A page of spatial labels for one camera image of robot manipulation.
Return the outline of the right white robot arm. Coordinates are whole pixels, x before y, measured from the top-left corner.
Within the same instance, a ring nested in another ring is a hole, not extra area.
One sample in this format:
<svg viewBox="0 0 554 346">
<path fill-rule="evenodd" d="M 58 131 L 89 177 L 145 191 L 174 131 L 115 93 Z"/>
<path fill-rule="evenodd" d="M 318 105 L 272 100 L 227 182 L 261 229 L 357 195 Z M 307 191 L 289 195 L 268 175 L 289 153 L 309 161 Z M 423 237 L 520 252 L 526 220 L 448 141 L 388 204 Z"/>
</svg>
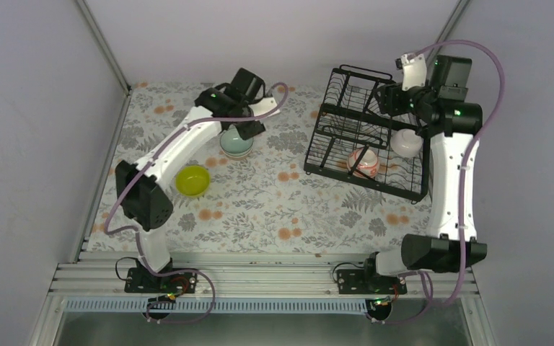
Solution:
<svg viewBox="0 0 554 346">
<path fill-rule="evenodd" d="M 418 137 L 431 149 L 433 202 L 424 235 L 407 234 L 399 248 L 376 252 L 365 261 L 361 282 L 370 293 L 380 293 L 390 279 L 407 272 L 462 275 L 487 255 L 472 216 L 471 179 L 483 127 L 483 108 L 465 100 L 472 61 L 439 55 L 431 75 L 422 53 L 406 53 L 396 64 L 402 82 L 380 87 L 375 97 L 382 114 L 408 113 L 423 123 L 402 137 Z"/>
</svg>

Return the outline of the pale green bowl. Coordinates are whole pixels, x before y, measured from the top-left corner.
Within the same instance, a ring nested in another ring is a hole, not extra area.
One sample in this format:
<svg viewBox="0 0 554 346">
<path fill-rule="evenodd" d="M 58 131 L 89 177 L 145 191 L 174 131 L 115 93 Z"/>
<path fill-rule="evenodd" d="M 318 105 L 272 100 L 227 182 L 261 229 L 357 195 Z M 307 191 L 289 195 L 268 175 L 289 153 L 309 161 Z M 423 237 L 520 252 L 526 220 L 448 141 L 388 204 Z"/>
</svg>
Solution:
<svg viewBox="0 0 554 346">
<path fill-rule="evenodd" d="M 236 128 L 229 128 L 221 134 L 219 144 L 222 151 L 241 153 L 253 147 L 254 138 L 244 141 L 239 137 Z"/>
</svg>

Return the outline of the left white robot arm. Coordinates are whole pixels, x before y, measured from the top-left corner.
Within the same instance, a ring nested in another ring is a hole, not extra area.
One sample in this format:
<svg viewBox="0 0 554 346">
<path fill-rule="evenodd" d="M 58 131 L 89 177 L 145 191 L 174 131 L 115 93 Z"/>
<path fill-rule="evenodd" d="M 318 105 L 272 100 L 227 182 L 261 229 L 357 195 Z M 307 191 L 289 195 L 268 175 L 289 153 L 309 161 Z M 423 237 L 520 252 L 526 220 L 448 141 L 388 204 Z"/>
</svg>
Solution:
<svg viewBox="0 0 554 346">
<path fill-rule="evenodd" d="M 162 228 L 173 213 L 168 192 L 176 174 L 208 141 L 234 127 L 243 139 L 265 131 L 263 119 L 279 113 L 284 101 L 258 75 L 240 68 L 229 83 L 202 91 L 181 123 L 150 152 L 134 163 L 115 168 L 118 199 L 110 211 L 135 221 L 138 260 L 146 268 L 143 282 L 155 292 L 172 282 L 171 256 Z"/>
</svg>

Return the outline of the yellow-green bowl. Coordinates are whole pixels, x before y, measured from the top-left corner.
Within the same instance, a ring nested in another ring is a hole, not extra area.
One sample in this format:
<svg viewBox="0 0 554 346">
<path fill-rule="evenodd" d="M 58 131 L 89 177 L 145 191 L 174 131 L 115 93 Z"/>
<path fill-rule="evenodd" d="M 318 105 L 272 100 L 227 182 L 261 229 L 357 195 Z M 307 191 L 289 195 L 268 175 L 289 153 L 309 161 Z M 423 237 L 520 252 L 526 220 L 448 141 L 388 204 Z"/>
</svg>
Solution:
<svg viewBox="0 0 554 346">
<path fill-rule="evenodd" d="M 209 171 L 198 165 L 188 166 L 180 170 L 175 177 L 176 190 L 184 196 L 196 198 L 202 196 L 211 184 Z"/>
</svg>

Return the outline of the beige patterned bowl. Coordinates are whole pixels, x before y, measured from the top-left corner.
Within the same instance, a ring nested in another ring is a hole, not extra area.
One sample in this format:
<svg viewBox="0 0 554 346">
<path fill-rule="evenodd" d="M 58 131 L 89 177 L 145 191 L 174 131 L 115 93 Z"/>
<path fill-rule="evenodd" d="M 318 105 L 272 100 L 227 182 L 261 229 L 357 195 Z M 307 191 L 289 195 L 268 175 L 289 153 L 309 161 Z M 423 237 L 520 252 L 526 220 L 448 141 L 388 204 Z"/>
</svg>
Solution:
<svg viewBox="0 0 554 346">
<path fill-rule="evenodd" d="M 228 159 L 231 159 L 231 160 L 235 160 L 235 161 L 240 161 L 240 160 L 246 159 L 251 153 L 252 153 L 251 148 L 249 150 L 243 151 L 241 153 L 232 153 L 232 152 L 228 152 L 228 151 L 223 152 L 225 157 L 227 157 Z"/>
</svg>

